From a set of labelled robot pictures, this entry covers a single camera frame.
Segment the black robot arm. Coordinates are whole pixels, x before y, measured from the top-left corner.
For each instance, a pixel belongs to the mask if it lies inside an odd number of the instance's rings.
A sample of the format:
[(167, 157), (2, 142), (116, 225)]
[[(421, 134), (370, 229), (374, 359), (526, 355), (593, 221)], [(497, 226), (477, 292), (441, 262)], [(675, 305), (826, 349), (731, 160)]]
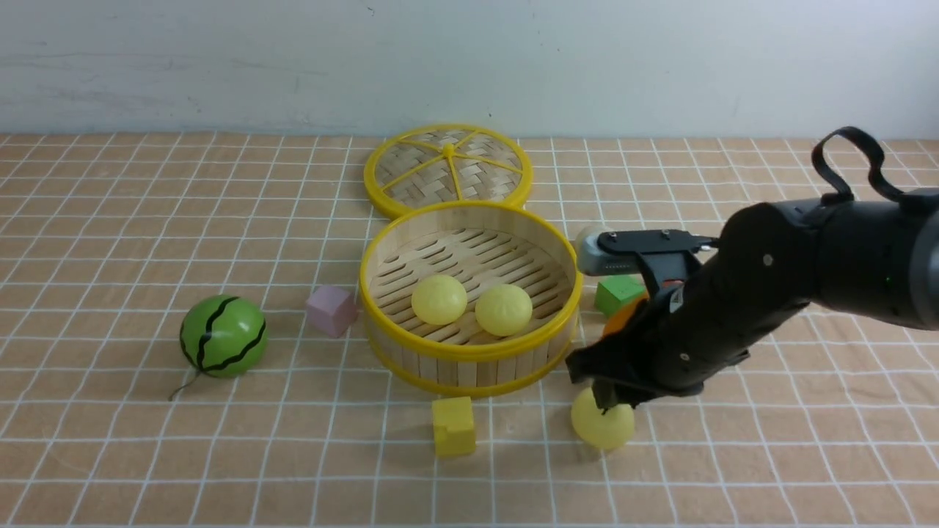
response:
[(698, 395), (809, 304), (934, 331), (937, 238), (937, 197), (919, 194), (761, 202), (716, 238), (590, 234), (578, 244), (581, 273), (639, 273), (648, 298), (623, 328), (568, 355), (570, 380), (590, 381), (600, 410)]

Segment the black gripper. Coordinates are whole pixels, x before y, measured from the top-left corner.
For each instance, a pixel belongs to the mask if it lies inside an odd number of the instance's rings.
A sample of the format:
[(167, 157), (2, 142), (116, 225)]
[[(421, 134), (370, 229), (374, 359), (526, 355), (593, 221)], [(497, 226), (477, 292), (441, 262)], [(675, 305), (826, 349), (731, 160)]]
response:
[(788, 266), (706, 264), (647, 304), (618, 333), (566, 359), (571, 381), (591, 381), (601, 415), (620, 403), (690, 397), (718, 371), (808, 304), (811, 273)]

